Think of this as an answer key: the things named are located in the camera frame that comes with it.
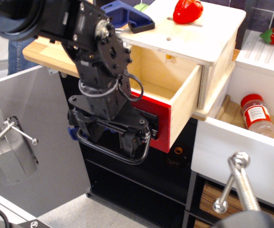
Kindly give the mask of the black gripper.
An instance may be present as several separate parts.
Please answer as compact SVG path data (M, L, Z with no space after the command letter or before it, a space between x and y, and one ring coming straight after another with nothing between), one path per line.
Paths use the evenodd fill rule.
M148 121L132 106L130 91L106 91L95 94L83 93L68 99L73 109L68 114L71 125L79 127L82 133L96 143L105 130L118 133L120 148L127 157L134 157L139 141L148 139Z

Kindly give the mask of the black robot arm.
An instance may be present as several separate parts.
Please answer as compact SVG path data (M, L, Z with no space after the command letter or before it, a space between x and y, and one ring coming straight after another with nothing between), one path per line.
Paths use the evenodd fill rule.
M132 106L130 50L104 10L86 0L0 0L0 36L60 42L79 75L80 94L68 100L78 140L128 163L146 157L151 129Z

